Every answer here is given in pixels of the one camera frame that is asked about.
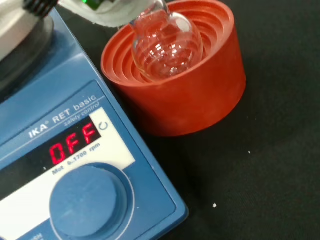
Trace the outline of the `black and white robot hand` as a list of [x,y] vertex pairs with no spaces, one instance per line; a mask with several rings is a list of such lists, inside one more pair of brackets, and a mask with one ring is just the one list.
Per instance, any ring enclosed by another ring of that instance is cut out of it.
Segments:
[[57,5],[100,26],[116,28],[157,10],[166,10],[163,0],[23,0],[22,8],[45,18]]

